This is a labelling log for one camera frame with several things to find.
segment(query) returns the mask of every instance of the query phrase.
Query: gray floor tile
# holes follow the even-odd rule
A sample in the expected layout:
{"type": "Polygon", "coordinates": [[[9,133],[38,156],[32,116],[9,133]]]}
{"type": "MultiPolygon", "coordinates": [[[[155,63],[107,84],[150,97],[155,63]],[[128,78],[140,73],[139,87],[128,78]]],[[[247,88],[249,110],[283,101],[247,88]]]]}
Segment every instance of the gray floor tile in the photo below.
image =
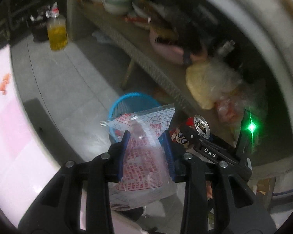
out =
{"type": "Polygon", "coordinates": [[[50,49],[49,41],[34,42],[34,37],[32,34],[28,35],[26,39],[28,43],[28,51],[33,56],[38,56],[41,52],[49,54],[53,52],[50,49]]]}
{"type": "Polygon", "coordinates": [[[180,231],[173,230],[171,228],[168,228],[166,226],[158,226],[158,232],[166,233],[166,234],[179,234],[180,231]]]}
{"type": "Polygon", "coordinates": [[[74,42],[68,42],[67,46],[64,48],[64,52],[67,54],[73,64],[88,60],[85,54],[74,42]]]}
{"type": "Polygon", "coordinates": [[[107,110],[94,97],[63,120],[58,128],[83,160],[90,161],[107,152],[111,144],[107,131],[100,126],[100,121],[106,119],[107,110]]]}
{"type": "Polygon", "coordinates": [[[78,40],[76,45],[111,86],[120,86],[130,62],[130,57],[123,50],[113,45],[99,44],[93,37],[78,40]]]}
{"type": "Polygon", "coordinates": [[[154,80],[137,65],[129,77],[125,92],[137,91],[152,96],[155,87],[157,84],[154,80]]]}
{"type": "Polygon", "coordinates": [[[32,35],[27,37],[27,44],[31,65],[39,87],[73,67],[72,62],[63,50],[52,51],[48,41],[35,43],[32,38],[32,35]]]}
{"type": "Polygon", "coordinates": [[[94,96],[75,68],[54,77],[39,89],[56,124],[94,96]]]}
{"type": "Polygon", "coordinates": [[[111,87],[88,59],[75,62],[74,66],[94,93],[100,94],[111,87]]]}
{"type": "Polygon", "coordinates": [[[111,87],[96,94],[103,106],[109,111],[113,103],[120,97],[120,95],[111,87]]]}
{"type": "Polygon", "coordinates": [[[176,212],[171,220],[166,224],[167,227],[180,232],[181,228],[181,221],[182,221],[182,211],[176,212]]]}
{"type": "Polygon", "coordinates": [[[27,50],[26,38],[11,47],[11,57],[16,88],[22,102],[25,103],[37,99],[44,108],[44,111],[50,116],[35,80],[27,50]]]}
{"type": "Polygon", "coordinates": [[[32,56],[30,53],[30,61],[39,87],[73,68],[72,62],[64,51],[54,52],[50,55],[41,52],[38,56],[32,56]]]}

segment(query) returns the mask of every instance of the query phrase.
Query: tiled floor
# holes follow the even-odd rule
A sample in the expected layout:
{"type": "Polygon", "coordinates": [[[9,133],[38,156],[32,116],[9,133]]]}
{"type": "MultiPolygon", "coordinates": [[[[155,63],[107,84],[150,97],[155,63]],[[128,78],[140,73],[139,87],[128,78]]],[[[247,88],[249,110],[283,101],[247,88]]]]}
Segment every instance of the tiled floor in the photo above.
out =
{"type": "MultiPolygon", "coordinates": [[[[23,102],[37,98],[60,133],[84,161],[106,152],[111,144],[100,126],[120,89],[130,58],[113,45],[93,37],[68,43],[52,52],[49,43],[35,43],[29,35],[11,49],[17,88],[23,102]]],[[[136,68],[127,92],[152,94],[155,83],[136,68]]],[[[157,227],[167,234],[179,233],[184,185],[168,198],[147,205],[139,219],[144,229],[157,227]]]]}

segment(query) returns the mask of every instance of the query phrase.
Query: blue plastic basket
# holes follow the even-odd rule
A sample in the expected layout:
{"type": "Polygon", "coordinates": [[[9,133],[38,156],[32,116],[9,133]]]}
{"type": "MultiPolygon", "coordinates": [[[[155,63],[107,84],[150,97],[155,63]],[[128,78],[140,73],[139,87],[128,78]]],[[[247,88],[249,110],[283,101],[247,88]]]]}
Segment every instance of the blue plastic basket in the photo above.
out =
{"type": "MultiPolygon", "coordinates": [[[[161,106],[154,98],[140,92],[131,92],[121,96],[111,107],[108,119],[119,117],[125,113],[136,113],[161,106]]],[[[114,130],[110,134],[116,138],[114,130]]]]}

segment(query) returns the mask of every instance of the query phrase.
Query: food bag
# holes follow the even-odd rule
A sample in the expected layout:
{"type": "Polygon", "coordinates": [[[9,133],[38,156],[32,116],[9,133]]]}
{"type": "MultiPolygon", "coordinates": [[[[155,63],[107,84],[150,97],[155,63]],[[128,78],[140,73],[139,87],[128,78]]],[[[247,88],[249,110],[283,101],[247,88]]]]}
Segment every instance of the food bag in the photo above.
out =
{"type": "Polygon", "coordinates": [[[241,130],[241,121],[244,110],[250,111],[263,122],[268,112],[266,99],[266,82],[264,79],[253,84],[243,82],[230,94],[223,95],[215,104],[220,122],[229,125],[235,140],[238,139],[241,130]]]}
{"type": "Polygon", "coordinates": [[[176,192],[177,186],[169,176],[164,149],[158,140],[169,128],[174,112],[173,105],[166,105],[101,122],[116,141],[121,141],[126,130],[130,132],[123,178],[118,184],[109,184],[111,209],[141,207],[176,192]]]}
{"type": "Polygon", "coordinates": [[[212,109],[217,100],[242,82],[236,71],[216,58],[195,63],[186,70],[187,86],[202,109],[212,109]]]}

